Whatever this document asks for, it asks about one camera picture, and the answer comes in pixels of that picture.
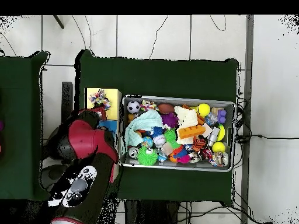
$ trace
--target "light blue cloth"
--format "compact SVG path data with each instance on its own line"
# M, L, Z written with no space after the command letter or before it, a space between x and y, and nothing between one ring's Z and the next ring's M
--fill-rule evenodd
M136 147L138 144L142 143L142 137L135 132L136 130L150 131L152 130L152 127L155 126L163 128L162 118L156 110L148 110L133 119L132 122L129 123L124 134L126 150L129 145Z

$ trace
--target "colorful toy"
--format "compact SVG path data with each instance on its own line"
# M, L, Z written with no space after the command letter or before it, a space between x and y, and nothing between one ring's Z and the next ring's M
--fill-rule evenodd
M213 126L214 124L217 123L218 117L213 113L209 113L208 115L205 116L204 120L209 126Z
M200 156L198 156L198 154L196 152L189 153L188 155L190 157L190 160L189 160L190 163L196 163L201 160Z
M163 135L163 129L161 127L153 127L151 131L148 131L147 134L153 139L157 148L162 147L166 142L166 139Z
M103 89L99 89L98 92L90 94L88 99L94 106L104 107L105 110L108 110L111 106L108 98L106 98L106 93Z
M184 109L192 110L191 107L189 107L189 106L187 106L187 105L185 105L185 104L184 104L182 107L183 107ZM198 124L203 125L203 124L204 124L204 117L202 117L201 115L199 115L199 112L197 111L197 108L198 108L198 107L194 107L193 109L196 111Z
M175 108L173 105L169 103L161 103L158 105L159 111L162 114L168 114L168 113L173 113L175 111Z
M137 154L138 154L138 148L136 147L130 147L128 149L128 155L129 157L136 159L137 158Z
M140 105L137 101L132 100L128 103L127 109L129 113L137 114L140 110Z
M213 152L225 152L225 145L222 142L216 142L212 146Z
M202 135L204 134L205 131L206 129L201 125L191 126L191 127L179 129L179 136L180 139L190 138L190 137Z
M164 145L161 147L161 151L169 156L173 152L174 148L171 146L169 142L165 142Z
M212 146L214 144L214 142L217 141L219 131L220 131L220 129L218 129L217 127L213 128L213 131L212 131L210 137L208 138L208 146Z
M166 142L169 142L173 149L177 149L180 145L176 142L175 129L168 129L164 133Z
M218 138L217 138L217 142L221 141L223 139L223 137L225 136L225 129L224 126L222 124L219 124L219 134L218 134Z
M170 128L176 128L178 126L179 118L175 113L169 113L165 115L161 115L163 125L166 124Z
M211 129L211 127L208 126L207 123L204 123L203 127L206 129L206 131L203 134L203 137L206 138L212 133L213 130Z
M203 157L205 160L210 160L212 159L212 151L210 149L203 149L202 151Z
M138 152L137 159L141 165L152 166L157 161L158 155L153 149L143 146Z
M227 115L227 112L225 110L218 110L218 122L221 124L225 123L226 115Z
M204 149L206 146L206 140L202 137L196 138L196 136L193 138L193 144L192 144L192 150L193 151L200 151L201 149Z
M199 115L201 115L202 117L205 117L206 115L208 115L211 111L211 108L208 104L202 103L199 104L198 110Z
M143 137L143 142L141 143L141 145L148 149L154 145L154 142L149 136L145 136L145 137Z
M143 100L140 104L140 109L142 111L148 111L150 109L159 111L159 108L157 107L157 105L154 102L150 102L149 100Z

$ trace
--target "metal frame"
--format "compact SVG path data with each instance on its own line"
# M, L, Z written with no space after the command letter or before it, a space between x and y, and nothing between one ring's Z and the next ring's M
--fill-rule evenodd
M243 135L250 135L249 128L251 127L251 84L252 84L252 58L253 58L253 26L254 15L247 15L246 28L246 61L245 61L245 84L244 84L244 99L247 100L246 109L244 110ZM241 181L241 196L244 200L241 201L241 207L248 212L248 184L249 184L249 148L250 142L243 144L243 165L242 165L242 181ZM248 217L241 212L241 224L247 224Z

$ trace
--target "white wall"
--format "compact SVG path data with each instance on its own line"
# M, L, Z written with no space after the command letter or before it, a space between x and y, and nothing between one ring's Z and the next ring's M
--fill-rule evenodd
M299 35L286 29L281 17L255 15L251 130L267 137L299 137ZM249 205L256 219L298 224L297 154L299 140L252 138Z

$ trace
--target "brown toy football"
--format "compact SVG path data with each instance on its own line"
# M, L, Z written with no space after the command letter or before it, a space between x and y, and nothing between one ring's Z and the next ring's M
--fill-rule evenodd
M162 114L168 114L168 113L173 113L175 111L175 108L173 105L169 103L161 103L158 105L159 111Z

